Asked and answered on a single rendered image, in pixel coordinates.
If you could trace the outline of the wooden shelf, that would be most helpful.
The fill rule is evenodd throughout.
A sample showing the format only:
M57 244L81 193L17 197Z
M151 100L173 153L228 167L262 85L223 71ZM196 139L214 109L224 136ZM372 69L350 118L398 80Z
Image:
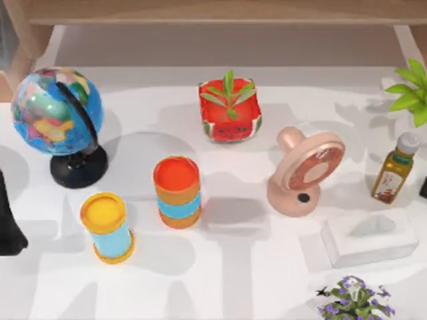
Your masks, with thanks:
M0 0L35 67L390 65L397 27L427 62L427 0Z

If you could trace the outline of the orange and blue can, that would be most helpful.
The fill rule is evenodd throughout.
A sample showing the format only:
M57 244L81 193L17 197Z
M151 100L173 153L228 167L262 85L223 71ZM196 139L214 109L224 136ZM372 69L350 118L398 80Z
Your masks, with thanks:
M184 156L162 159L153 170L157 209L161 220L174 229L191 227L201 213L199 168Z

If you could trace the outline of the watermelon plant pot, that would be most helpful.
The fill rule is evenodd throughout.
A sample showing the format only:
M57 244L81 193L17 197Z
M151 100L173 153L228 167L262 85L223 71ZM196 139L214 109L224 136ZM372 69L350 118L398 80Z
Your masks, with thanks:
M236 143L255 135L262 125L256 84L230 69L221 79L199 84L201 121L216 143Z

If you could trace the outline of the pink desk fan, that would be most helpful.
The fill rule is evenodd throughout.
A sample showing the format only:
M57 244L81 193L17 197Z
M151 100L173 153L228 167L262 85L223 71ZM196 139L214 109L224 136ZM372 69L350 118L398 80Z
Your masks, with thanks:
M278 213L303 217L316 208L320 183L341 163L346 147L333 132L306 137L296 127L283 128L277 142L284 157L268 180L268 201Z

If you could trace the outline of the blue globe on black stand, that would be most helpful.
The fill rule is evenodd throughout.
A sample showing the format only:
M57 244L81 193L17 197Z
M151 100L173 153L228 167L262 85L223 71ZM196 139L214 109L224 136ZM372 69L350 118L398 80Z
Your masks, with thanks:
M104 176L108 157L98 139L103 105L86 76L64 67L28 74L15 91L11 116L30 147L51 155L50 172L57 184L80 189Z

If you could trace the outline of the yellow and blue can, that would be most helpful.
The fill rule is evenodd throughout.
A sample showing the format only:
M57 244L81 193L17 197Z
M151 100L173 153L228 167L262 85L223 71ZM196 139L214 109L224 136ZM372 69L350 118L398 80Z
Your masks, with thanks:
M88 197L80 209L80 219L93 239L100 260L117 264L128 259L135 238L127 223L123 199L114 193L101 192Z

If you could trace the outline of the white tissue box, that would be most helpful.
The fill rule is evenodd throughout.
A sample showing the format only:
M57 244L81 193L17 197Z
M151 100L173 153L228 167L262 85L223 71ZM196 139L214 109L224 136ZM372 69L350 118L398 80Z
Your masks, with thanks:
M323 224L321 236L335 268L407 257L419 245L405 213L339 216Z

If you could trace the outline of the purple flower plant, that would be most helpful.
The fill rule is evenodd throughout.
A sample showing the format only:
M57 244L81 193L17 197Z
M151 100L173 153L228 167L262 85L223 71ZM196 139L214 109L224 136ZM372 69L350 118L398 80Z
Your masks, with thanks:
M374 289L354 275L317 290L316 297L326 300L317 306L323 320L390 320L396 315L389 304L391 294L384 286Z

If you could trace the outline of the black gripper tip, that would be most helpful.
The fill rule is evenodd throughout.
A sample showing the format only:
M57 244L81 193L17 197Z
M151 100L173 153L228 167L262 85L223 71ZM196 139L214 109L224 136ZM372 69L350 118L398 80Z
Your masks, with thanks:
M28 244L12 214L3 172L0 170L0 257L16 256Z

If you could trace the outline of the yellow oil bottle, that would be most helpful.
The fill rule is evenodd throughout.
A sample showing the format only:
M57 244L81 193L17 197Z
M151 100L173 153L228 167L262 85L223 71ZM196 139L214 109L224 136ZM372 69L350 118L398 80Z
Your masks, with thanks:
M397 140L394 150L389 152L371 190L371 196L385 204L391 204L408 178L414 155L421 145L419 136L405 132Z

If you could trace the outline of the bright green leafy plant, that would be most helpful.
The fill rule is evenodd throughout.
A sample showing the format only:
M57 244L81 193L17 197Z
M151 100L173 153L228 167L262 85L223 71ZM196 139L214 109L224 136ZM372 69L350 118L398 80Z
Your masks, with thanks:
M390 112L407 110L412 114L415 127L427 124L427 70L421 62L409 58L408 69L396 69L403 80L413 84L397 83L387 89L386 92L400 94L390 106Z

